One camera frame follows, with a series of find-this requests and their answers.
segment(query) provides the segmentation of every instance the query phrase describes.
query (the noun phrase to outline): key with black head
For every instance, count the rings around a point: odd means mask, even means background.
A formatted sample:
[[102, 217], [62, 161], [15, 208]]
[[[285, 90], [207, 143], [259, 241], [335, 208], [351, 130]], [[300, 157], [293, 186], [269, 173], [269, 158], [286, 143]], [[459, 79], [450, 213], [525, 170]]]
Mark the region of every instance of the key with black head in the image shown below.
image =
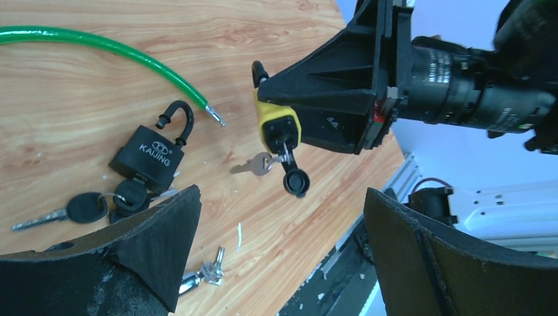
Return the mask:
[[101, 193], [86, 192], [73, 197], [64, 208], [57, 209], [38, 219], [14, 225], [12, 231], [18, 232], [53, 221], [65, 221], [67, 219], [79, 224], [89, 224], [102, 219], [108, 212], [107, 200]]
[[168, 198], [169, 196], [173, 196], [174, 194], [177, 194], [178, 190], [177, 189], [169, 189], [165, 192], [163, 192], [161, 195], [159, 194], [154, 194], [154, 193], [149, 193], [147, 195], [147, 200], [145, 201], [145, 203], [135, 212], [135, 213], [127, 213], [125, 212], [125, 210], [116, 208], [113, 209], [111, 211], [111, 213], [109, 214], [109, 223], [114, 224], [122, 219], [126, 219], [134, 214], [137, 214], [141, 211], [145, 211], [146, 209], [149, 209], [149, 205], [151, 204], [151, 202], [156, 201], [157, 199], [160, 198]]
[[122, 181], [114, 191], [114, 204], [118, 213], [132, 216], [149, 208], [149, 195], [145, 185], [137, 180]]

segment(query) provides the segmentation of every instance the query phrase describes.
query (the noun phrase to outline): black key head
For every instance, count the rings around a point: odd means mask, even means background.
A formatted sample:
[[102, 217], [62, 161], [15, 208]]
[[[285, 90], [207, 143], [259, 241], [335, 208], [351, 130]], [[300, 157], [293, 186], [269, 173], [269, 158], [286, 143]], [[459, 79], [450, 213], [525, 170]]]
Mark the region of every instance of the black key head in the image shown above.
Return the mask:
[[[147, 188], [141, 182], [124, 180], [116, 187], [114, 194], [114, 204], [123, 214], [133, 215], [149, 208]], [[147, 208], [141, 209], [146, 202]]]
[[109, 215], [109, 223], [114, 224], [121, 219], [127, 219], [128, 217], [130, 217], [132, 215], [138, 214], [141, 211], [145, 211], [146, 209], [149, 209], [149, 204], [150, 203], [151, 203], [150, 199], [145, 200], [145, 203], [140, 207], [140, 209], [138, 209], [135, 212], [126, 211], [126, 210], [123, 210], [123, 209], [116, 208], [116, 209], [112, 210], [111, 214]]
[[99, 192], [86, 192], [73, 197], [66, 206], [68, 218], [79, 224], [102, 219], [108, 212], [107, 200]]

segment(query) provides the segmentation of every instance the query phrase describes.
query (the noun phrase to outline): cable end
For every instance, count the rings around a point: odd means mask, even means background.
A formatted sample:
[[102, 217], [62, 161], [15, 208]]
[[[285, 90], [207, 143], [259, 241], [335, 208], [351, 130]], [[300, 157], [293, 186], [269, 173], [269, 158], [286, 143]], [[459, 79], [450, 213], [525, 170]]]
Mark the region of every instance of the cable end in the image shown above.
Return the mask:
[[208, 112], [209, 114], [211, 114], [211, 116], [221, 124], [221, 126], [225, 126], [226, 122], [221, 118], [221, 116], [219, 115], [219, 113], [217, 113], [210, 105], [206, 105], [205, 106], [205, 110], [206, 112]]

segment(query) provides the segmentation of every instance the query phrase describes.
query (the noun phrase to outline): black cylindrical motor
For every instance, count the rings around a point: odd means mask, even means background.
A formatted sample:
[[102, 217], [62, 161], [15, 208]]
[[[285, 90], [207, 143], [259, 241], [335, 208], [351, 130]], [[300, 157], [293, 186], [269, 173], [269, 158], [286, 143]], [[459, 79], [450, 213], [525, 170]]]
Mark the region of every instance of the black cylindrical motor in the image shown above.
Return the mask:
[[416, 38], [409, 99], [399, 117], [502, 133], [533, 128], [556, 97], [512, 78], [498, 60], [495, 52]]

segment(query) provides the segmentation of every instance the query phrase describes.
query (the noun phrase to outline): electrical wire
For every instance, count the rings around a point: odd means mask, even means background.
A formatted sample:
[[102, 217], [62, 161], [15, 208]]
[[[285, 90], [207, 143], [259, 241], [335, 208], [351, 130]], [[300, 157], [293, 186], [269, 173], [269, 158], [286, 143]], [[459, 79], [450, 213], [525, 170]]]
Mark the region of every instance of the electrical wire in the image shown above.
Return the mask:
[[208, 112], [221, 125], [226, 125], [221, 116], [209, 105], [207, 99], [188, 81], [160, 61], [133, 47], [103, 36], [67, 28], [32, 25], [0, 26], [0, 45], [23, 41], [53, 41], [84, 45], [126, 57], [160, 74], [184, 92], [200, 109]]
[[443, 184], [446, 188], [449, 188], [449, 189], [453, 188], [453, 186], [451, 186], [449, 183], [447, 183], [446, 181], [444, 181], [442, 179], [430, 177], [430, 178], [424, 178], [421, 181], [418, 181], [417, 184], [415, 184], [415, 187], [411, 190], [411, 194], [415, 193], [421, 184], [423, 184], [425, 182], [428, 182], [428, 181], [434, 181], [434, 182]]

